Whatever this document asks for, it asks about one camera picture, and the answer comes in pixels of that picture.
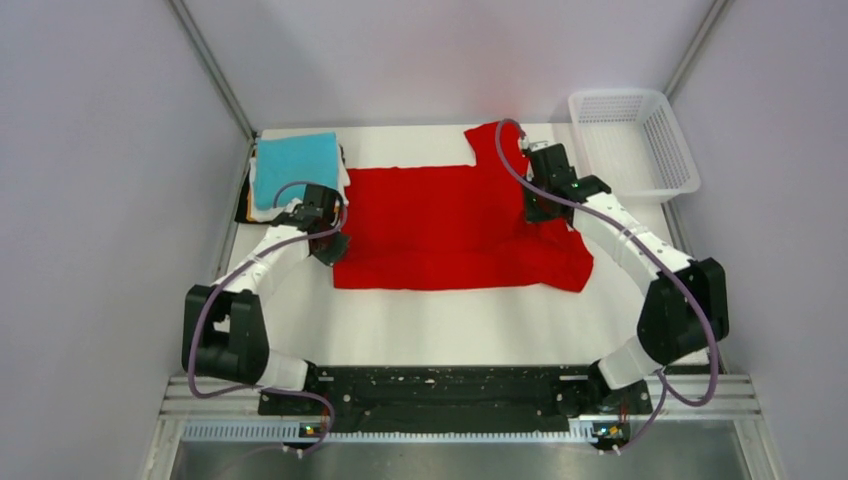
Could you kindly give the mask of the red t shirt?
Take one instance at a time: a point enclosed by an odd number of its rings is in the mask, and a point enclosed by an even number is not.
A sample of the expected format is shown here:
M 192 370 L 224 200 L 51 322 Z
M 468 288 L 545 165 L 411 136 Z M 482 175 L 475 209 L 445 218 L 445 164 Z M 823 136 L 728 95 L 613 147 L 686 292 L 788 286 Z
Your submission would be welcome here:
M 545 284 L 581 292 L 594 258 L 562 220 L 529 223 L 520 175 L 528 160 L 511 125 L 465 131 L 472 166 L 351 171 L 344 233 L 350 244 L 333 268 L 339 289 L 462 290 Z

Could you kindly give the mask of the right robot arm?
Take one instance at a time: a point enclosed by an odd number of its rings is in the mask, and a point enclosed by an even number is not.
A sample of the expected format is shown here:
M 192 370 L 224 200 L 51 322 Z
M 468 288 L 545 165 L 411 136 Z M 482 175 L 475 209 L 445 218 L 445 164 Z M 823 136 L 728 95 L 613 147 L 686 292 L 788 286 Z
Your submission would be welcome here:
M 662 240 L 601 179 L 578 177 L 563 145 L 534 142 L 523 153 L 529 161 L 527 221 L 565 220 L 600 247 L 644 298 L 634 336 L 590 367 L 586 397 L 594 409 L 614 411 L 626 400 L 626 387 L 727 337 L 726 275 L 719 262 L 696 260 Z

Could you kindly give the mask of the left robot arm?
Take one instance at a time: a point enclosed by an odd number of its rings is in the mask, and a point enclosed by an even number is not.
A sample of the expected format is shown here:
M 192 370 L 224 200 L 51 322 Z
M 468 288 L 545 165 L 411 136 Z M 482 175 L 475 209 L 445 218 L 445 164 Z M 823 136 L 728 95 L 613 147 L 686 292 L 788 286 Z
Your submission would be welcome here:
M 268 224 L 257 246 L 234 269 L 187 292 L 182 364 L 190 377 L 282 390 L 283 401 L 303 414 L 317 407 L 321 388 L 308 378 L 310 362 L 271 347 L 265 309 L 295 267 L 309 259 L 335 265 L 350 238 L 342 231 L 342 194 L 311 182 L 300 185 L 302 199 Z

